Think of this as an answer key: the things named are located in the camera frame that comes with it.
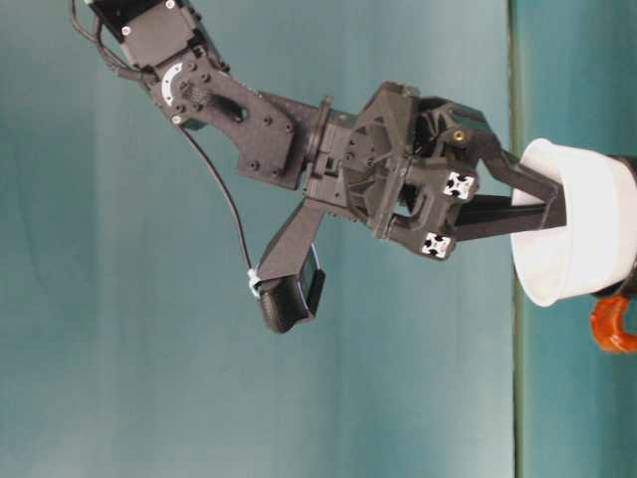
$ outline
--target cable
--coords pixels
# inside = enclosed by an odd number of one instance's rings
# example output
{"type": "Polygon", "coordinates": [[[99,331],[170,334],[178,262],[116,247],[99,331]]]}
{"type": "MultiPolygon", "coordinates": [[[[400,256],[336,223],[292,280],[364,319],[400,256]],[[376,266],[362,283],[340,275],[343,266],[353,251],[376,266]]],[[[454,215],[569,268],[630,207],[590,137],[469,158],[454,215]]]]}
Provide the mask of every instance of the cable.
{"type": "Polygon", "coordinates": [[[118,57],[115,53],[109,50],[104,43],[102,42],[102,28],[104,26],[104,22],[98,16],[96,16],[95,24],[94,24],[94,38],[96,47],[98,47],[98,51],[102,56],[105,63],[108,65],[110,70],[118,77],[123,78],[125,80],[132,80],[134,82],[152,82],[156,80],[156,76],[153,74],[145,73],[140,70],[134,70],[129,67],[120,57],[118,57]]]}
{"type": "MultiPolygon", "coordinates": [[[[106,47],[102,41],[102,29],[104,26],[104,22],[102,19],[96,15],[96,19],[94,22],[93,30],[94,32],[89,33],[78,20],[78,12],[76,8],[76,0],[69,0],[69,14],[71,17],[71,24],[73,28],[82,35],[85,39],[93,43],[100,52],[101,57],[105,61],[106,65],[110,68],[110,70],[115,73],[118,77],[124,78],[127,80],[133,80],[143,85],[143,81],[154,81],[155,76],[152,74],[148,74],[142,72],[140,70],[134,70],[129,67],[123,59],[121,59],[116,53],[106,47]]],[[[246,263],[248,271],[252,271],[252,259],[250,258],[250,251],[248,250],[248,245],[246,243],[246,236],[243,230],[243,224],[241,222],[241,217],[239,216],[239,210],[237,209],[237,205],[235,204],[234,199],[232,198],[232,194],[230,194],[230,190],[226,183],[224,182],[221,174],[215,167],[214,163],[205,153],[205,151],[201,148],[201,146],[195,141],[195,139],[188,133],[183,127],[177,125],[177,130],[183,134],[188,143],[192,146],[192,148],[197,152],[197,154],[203,159],[210,171],[210,174],[214,178],[215,182],[219,186],[219,189],[224,195],[226,199],[226,203],[228,204],[228,208],[230,209],[230,213],[232,214],[232,219],[235,223],[235,229],[237,230],[237,234],[239,235],[239,246],[241,248],[241,252],[243,254],[243,259],[246,263]]]]}
{"type": "Polygon", "coordinates": [[[197,141],[195,141],[195,139],[190,135],[190,133],[181,126],[176,126],[176,128],[181,134],[184,135],[188,143],[197,152],[197,154],[201,157],[201,159],[203,159],[203,161],[206,163],[206,166],[208,167],[210,174],[212,175],[215,182],[219,186],[219,189],[221,189],[221,192],[223,193],[226,199],[226,203],[228,204],[228,208],[230,209],[230,213],[232,214],[232,219],[235,223],[235,229],[237,230],[237,234],[239,236],[239,246],[241,247],[241,252],[243,254],[244,262],[246,263],[246,267],[248,268],[248,271],[251,271],[252,259],[250,259],[250,251],[248,250],[248,245],[246,243],[246,235],[243,230],[243,224],[241,222],[241,217],[239,216],[237,205],[235,204],[235,201],[232,198],[230,191],[228,190],[228,186],[226,186],[226,183],[221,177],[221,174],[219,174],[219,171],[213,164],[210,157],[208,157],[208,155],[197,143],[197,141]]]}
{"type": "Polygon", "coordinates": [[[80,23],[78,19],[78,11],[76,8],[76,0],[69,0],[69,16],[73,28],[82,35],[86,40],[90,41],[98,48],[100,56],[108,66],[108,68],[120,78],[132,80],[135,82],[156,80],[155,75],[141,72],[129,67],[126,62],[120,58],[113,50],[107,47],[102,41],[102,28],[104,23],[102,19],[96,15],[94,23],[94,32],[89,33],[80,23]]]}

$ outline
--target cup handle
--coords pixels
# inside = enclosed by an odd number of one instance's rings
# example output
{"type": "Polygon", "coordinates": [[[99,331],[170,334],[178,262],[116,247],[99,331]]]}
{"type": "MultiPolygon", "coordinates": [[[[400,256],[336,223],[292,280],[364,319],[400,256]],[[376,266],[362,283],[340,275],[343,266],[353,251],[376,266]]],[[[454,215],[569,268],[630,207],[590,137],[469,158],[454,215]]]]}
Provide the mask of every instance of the cup handle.
{"type": "Polygon", "coordinates": [[[590,315],[593,337],[599,347],[610,354],[637,352],[637,336],[624,331],[624,314],[630,299],[612,296],[600,299],[590,315]]]}

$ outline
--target wire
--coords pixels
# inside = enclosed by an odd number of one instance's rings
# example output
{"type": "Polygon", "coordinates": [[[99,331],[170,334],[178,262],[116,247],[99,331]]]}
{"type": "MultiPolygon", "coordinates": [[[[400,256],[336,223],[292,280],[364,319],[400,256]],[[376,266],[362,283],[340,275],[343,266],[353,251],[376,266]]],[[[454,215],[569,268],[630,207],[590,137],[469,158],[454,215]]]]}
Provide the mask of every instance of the wire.
{"type": "Polygon", "coordinates": [[[73,28],[82,35],[86,40],[90,41],[98,48],[100,56],[108,66],[108,68],[120,78],[132,80],[142,83],[143,81],[154,81],[155,75],[141,72],[129,67],[126,62],[120,58],[113,50],[107,47],[102,41],[102,29],[104,23],[100,17],[96,15],[94,23],[94,32],[89,33],[80,23],[78,19],[78,11],[76,0],[69,0],[69,16],[73,28]]]}
{"type": "Polygon", "coordinates": [[[241,248],[241,253],[243,254],[244,262],[246,263],[246,267],[248,271],[252,270],[252,259],[250,259],[250,251],[248,250],[248,245],[246,243],[246,235],[243,230],[243,224],[241,222],[241,217],[239,216],[239,211],[237,209],[237,205],[235,204],[234,199],[232,198],[232,194],[228,190],[228,186],[224,182],[221,174],[213,164],[212,160],[205,151],[201,148],[201,146],[195,141],[195,139],[190,135],[188,131],[186,131],[181,126],[176,126],[177,130],[184,135],[188,143],[192,146],[192,148],[197,152],[197,154],[203,159],[210,171],[210,174],[214,178],[215,182],[219,186],[219,189],[223,193],[226,203],[228,204],[228,208],[230,209],[230,213],[232,214],[232,219],[235,223],[235,229],[237,230],[237,235],[239,236],[239,246],[241,248]]]}
{"type": "MultiPolygon", "coordinates": [[[[100,52],[103,60],[106,65],[120,78],[124,78],[127,80],[133,80],[139,82],[143,85],[144,80],[153,81],[155,80],[155,76],[152,74],[148,74],[142,72],[140,70],[134,70],[129,67],[126,62],[121,59],[116,53],[106,47],[102,41],[102,29],[104,26],[104,22],[102,19],[96,15],[96,19],[94,22],[93,30],[94,32],[89,33],[78,20],[78,12],[76,8],[76,0],[69,0],[69,14],[71,17],[71,24],[73,28],[82,35],[85,39],[93,43],[100,52]]],[[[205,153],[205,151],[201,148],[201,146],[195,141],[195,139],[186,131],[183,127],[177,125],[177,130],[183,134],[188,143],[192,146],[192,148],[197,152],[197,154],[203,159],[206,166],[208,167],[208,171],[214,178],[215,182],[219,186],[219,189],[224,195],[226,199],[226,203],[228,204],[228,208],[230,209],[230,213],[232,214],[232,219],[235,223],[235,229],[237,230],[237,234],[239,235],[239,246],[241,248],[241,252],[243,254],[243,259],[246,263],[246,267],[249,271],[252,270],[252,259],[250,258],[250,251],[248,250],[248,244],[246,243],[246,235],[243,230],[243,224],[241,222],[241,217],[239,216],[239,210],[237,209],[237,205],[235,204],[234,199],[232,198],[232,194],[226,186],[221,174],[215,167],[214,163],[210,159],[210,157],[205,153]]]]}

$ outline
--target robotic arm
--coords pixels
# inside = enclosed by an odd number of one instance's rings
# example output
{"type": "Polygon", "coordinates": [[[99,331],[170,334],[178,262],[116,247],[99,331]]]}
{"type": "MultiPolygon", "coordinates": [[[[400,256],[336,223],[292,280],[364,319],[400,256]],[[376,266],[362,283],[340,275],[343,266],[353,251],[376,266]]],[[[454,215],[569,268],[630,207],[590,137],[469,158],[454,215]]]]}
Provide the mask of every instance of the robotic arm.
{"type": "Polygon", "coordinates": [[[302,190],[300,206],[250,271],[277,333],[316,315],[325,275],[313,243],[326,213],[438,261],[461,241],[565,224],[561,185],[515,164],[476,110],[389,82],[359,115],[333,110],[330,98],[313,107],[256,92],[232,78],[189,2],[87,3],[96,23],[85,37],[116,74],[141,83],[177,128],[212,124],[239,150],[240,174],[302,190]],[[104,47],[103,26],[126,62],[104,47]],[[495,179],[542,204],[477,195],[480,161],[495,179]]]}

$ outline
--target teal background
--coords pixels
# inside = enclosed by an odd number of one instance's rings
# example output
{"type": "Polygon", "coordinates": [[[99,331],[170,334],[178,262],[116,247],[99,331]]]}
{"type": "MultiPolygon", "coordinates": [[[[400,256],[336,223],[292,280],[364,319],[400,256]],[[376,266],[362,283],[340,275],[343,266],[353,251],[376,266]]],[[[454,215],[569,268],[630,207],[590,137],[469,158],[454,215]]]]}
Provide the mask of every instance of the teal background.
{"type": "MultiPolygon", "coordinates": [[[[631,1],[514,2],[519,146],[536,137],[634,154],[637,74],[631,1]]],[[[637,362],[593,343],[592,298],[520,300],[519,476],[633,477],[637,362]]],[[[634,312],[629,328],[635,330],[634,312]]]]}
{"type": "MultiPolygon", "coordinates": [[[[0,476],[513,476],[507,240],[441,265],[326,221],[320,317],[273,336],[202,164],[56,3],[0,17],[0,476]]],[[[254,88],[358,111],[394,79],[508,139],[504,2],[197,7],[254,88]]],[[[258,256],[299,197],[197,137],[258,256]]]]}

